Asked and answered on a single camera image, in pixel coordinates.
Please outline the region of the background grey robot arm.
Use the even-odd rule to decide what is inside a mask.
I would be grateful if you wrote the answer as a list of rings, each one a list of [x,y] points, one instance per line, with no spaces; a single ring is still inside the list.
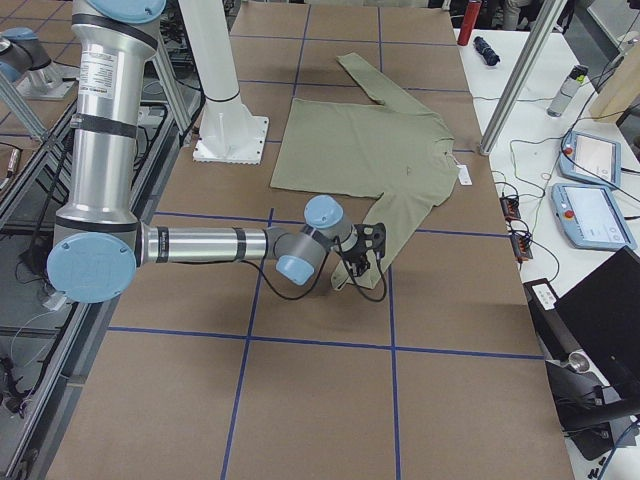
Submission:
[[[67,76],[27,27],[1,32],[1,74],[30,100],[63,100],[76,80],[75,72]]]

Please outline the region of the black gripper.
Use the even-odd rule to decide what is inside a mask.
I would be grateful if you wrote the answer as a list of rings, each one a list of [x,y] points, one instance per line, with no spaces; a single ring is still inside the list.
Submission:
[[[349,237],[342,241],[341,256],[347,261],[349,275],[358,278],[362,275],[362,264],[367,252],[373,246],[373,228],[370,225],[355,225]]]

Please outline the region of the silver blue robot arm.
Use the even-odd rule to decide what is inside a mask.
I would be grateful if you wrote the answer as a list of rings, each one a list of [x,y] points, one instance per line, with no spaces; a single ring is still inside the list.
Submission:
[[[146,63],[159,51],[161,1],[77,1],[82,45],[70,195],[56,214],[47,259],[51,284],[80,303],[113,299],[146,263],[207,265],[272,259],[296,285],[339,256],[350,277],[370,266],[369,227],[330,196],[312,198],[298,233],[277,227],[152,227],[131,211],[138,110]]]

